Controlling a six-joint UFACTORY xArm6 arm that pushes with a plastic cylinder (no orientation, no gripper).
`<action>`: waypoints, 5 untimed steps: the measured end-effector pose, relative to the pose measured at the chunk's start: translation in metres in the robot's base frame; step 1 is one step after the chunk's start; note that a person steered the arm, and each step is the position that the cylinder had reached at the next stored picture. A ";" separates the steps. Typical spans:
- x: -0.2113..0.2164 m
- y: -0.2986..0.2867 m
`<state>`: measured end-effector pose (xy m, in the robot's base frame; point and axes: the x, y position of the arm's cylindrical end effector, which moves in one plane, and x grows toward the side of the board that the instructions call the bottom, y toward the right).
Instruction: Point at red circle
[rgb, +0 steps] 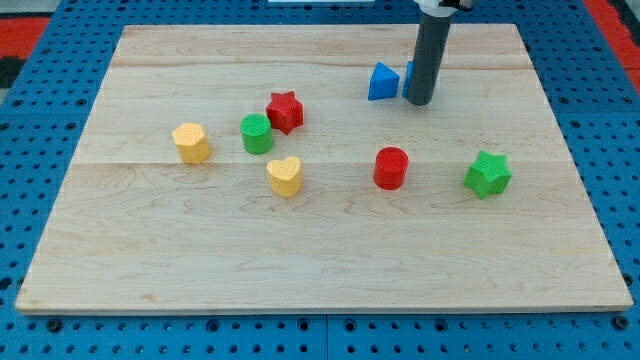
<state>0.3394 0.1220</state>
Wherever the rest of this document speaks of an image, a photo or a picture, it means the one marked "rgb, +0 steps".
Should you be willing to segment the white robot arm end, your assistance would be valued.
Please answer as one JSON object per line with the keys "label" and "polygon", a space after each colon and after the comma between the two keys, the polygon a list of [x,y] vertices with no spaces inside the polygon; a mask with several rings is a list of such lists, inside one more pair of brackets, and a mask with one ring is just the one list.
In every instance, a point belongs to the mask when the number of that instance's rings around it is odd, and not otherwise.
{"label": "white robot arm end", "polygon": [[449,17],[456,11],[471,11],[473,0],[414,0],[419,9],[433,17]]}

